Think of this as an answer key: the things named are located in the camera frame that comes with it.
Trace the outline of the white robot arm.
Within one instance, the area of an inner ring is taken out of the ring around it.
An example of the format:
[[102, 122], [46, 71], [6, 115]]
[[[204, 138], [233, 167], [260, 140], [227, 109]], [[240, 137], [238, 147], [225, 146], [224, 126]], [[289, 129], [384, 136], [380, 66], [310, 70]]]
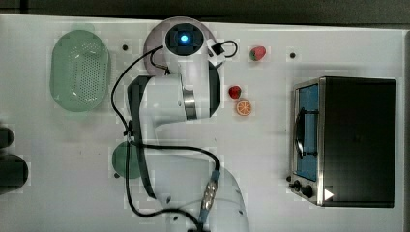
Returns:
[[204, 24], [178, 16], [154, 27], [144, 51], [148, 72], [128, 87], [132, 145], [143, 187], [166, 216], [166, 232], [250, 232], [240, 187], [217, 156], [157, 137], [163, 126], [216, 113], [223, 48]]

